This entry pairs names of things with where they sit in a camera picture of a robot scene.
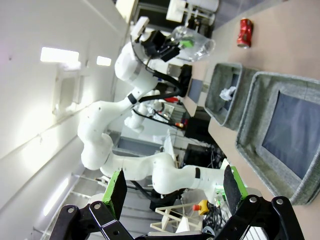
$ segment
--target table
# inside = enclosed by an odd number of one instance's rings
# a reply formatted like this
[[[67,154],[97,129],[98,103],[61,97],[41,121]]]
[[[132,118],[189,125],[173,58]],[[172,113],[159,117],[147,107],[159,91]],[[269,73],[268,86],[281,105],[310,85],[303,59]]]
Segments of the table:
[[[244,17],[248,16],[254,23],[252,47],[241,49],[236,45],[241,16],[214,31],[212,38],[216,41],[216,49],[207,60],[209,65],[203,81],[210,82],[217,62],[238,62],[249,68],[320,80],[320,1],[290,0]],[[203,72],[199,73],[196,69],[197,67],[192,74],[203,75]],[[197,107],[188,97],[185,97],[183,102],[191,113]],[[214,119],[210,121],[208,132],[228,160],[237,167],[244,182],[259,189],[265,199],[271,200],[273,195],[269,189],[236,150],[237,133],[220,127]],[[310,205],[293,208],[305,239],[318,239],[320,195]]]

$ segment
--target clear plastic bottle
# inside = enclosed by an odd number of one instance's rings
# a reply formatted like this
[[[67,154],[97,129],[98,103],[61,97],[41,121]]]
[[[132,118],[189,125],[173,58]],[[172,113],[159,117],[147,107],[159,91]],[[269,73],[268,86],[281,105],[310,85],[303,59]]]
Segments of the clear plastic bottle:
[[[180,58],[195,62],[207,57],[214,50],[216,43],[195,30],[185,26],[177,26],[170,35],[170,38],[176,44],[179,44]]]

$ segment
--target bolt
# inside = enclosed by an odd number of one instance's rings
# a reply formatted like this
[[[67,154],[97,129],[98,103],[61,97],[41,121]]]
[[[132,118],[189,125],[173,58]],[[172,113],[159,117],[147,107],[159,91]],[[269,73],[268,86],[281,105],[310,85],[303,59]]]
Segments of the bolt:
[[[101,204],[100,204],[100,203],[94,205],[94,209],[99,209],[100,207],[101,207]]]
[[[254,203],[257,202],[257,198],[256,198],[255,196],[250,197],[249,201],[250,201],[250,203],[253,203],[253,204],[254,204]]]
[[[279,205],[282,205],[282,204],[284,204],[284,201],[282,200],[282,199],[277,199],[276,201],[275,201],[277,204],[279,204]]]

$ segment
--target gray felt bin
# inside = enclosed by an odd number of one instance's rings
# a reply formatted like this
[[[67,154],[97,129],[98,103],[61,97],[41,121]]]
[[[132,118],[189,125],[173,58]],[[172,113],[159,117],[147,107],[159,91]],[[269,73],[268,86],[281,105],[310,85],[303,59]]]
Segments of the gray felt bin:
[[[319,80],[254,75],[235,145],[270,191],[293,205],[320,190],[319,119]]]
[[[218,63],[213,71],[204,109],[220,126],[237,130],[256,69],[239,63]],[[231,101],[220,97],[223,89],[236,87]]]

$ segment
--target fluorescent light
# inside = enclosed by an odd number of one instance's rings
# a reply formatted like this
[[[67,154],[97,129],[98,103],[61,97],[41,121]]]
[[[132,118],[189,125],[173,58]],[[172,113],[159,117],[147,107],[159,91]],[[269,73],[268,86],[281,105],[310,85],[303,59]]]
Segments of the fluorescent light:
[[[96,64],[100,66],[110,66],[111,65],[111,58],[104,57],[104,56],[98,56],[96,58]]]
[[[60,186],[57,188],[57,190],[54,192],[48,203],[45,205],[43,209],[43,215],[47,216],[50,210],[53,208],[55,203],[58,201],[61,194],[64,192],[64,190],[67,188],[69,184],[69,178],[66,178]]]
[[[40,61],[50,63],[77,63],[79,53],[51,47],[43,47],[41,50]]]

